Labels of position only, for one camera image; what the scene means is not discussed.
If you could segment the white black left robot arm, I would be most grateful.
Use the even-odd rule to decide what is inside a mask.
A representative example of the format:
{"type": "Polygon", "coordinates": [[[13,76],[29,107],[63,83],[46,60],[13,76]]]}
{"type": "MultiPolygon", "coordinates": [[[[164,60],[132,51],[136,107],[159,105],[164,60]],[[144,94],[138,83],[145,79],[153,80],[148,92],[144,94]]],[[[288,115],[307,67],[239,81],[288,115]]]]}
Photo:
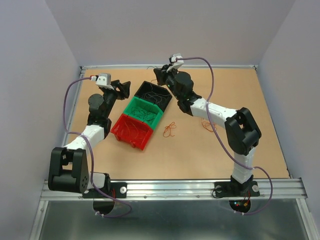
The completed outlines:
{"type": "Polygon", "coordinates": [[[63,147],[55,147],[50,156],[48,188],[51,191],[80,193],[94,189],[100,197],[111,193],[110,178],[106,173],[94,173],[88,166],[87,156],[93,155],[93,148],[103,141],[111,130],[109,118],[117,100],[130,96],[131,82],[121,83],[106,76],[93,75],[90,80],[102,91],[88,98],[89,115],[82,132],[63,147]]]}

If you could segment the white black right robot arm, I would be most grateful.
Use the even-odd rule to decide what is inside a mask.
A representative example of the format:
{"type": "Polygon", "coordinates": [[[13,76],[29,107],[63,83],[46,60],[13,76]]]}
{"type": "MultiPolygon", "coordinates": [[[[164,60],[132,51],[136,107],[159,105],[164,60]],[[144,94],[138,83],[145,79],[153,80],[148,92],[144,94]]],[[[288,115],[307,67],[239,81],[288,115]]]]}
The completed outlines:
{"type": "Polygon", "coordinates": [[[208,120],[212,126],[224,128],[227,142],[233,150],[234,162],[230,181],[214,186],[215,197],[242,197],[252,193],[253,158],[262,133],[249,109],[226,108],[209,102],[193,91],[194,82],[184,71],[169,70],[168,65],[153,70],[157,84],[167,86],[183,113],[208,120]]]}

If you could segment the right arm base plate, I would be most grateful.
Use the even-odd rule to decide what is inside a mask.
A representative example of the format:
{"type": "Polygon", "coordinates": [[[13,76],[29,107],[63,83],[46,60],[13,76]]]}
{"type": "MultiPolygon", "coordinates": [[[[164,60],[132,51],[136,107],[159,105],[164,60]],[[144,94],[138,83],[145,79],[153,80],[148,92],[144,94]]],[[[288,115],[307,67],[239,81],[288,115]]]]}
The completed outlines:
{"type": "Polygon", "coordinates": [[[249,184],[239,184],[231,181],[218,181],[214,183],[213,196],[215,198],[244,198],[249,195],[251,197],[259,197],[259,189],[253,189],[253,186],[257,185],[256,181],[249,184]]]}

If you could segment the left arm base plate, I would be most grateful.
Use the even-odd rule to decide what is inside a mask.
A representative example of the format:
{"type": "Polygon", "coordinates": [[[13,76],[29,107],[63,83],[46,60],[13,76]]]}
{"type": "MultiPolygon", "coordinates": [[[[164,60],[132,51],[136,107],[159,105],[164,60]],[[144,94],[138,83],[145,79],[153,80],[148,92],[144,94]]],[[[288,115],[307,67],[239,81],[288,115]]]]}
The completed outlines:
{"type": "MultiPolygon", "coordinates": [[[[109,186],[100,188],[99,190],[108,196],[116,199],[125,199],[127,197],[126,182],[111,182],[109,186]]],[[[96,189],[92,188],[82,195],[84,199],[102,199],[105,196],[99,193],[96,189]]]]}

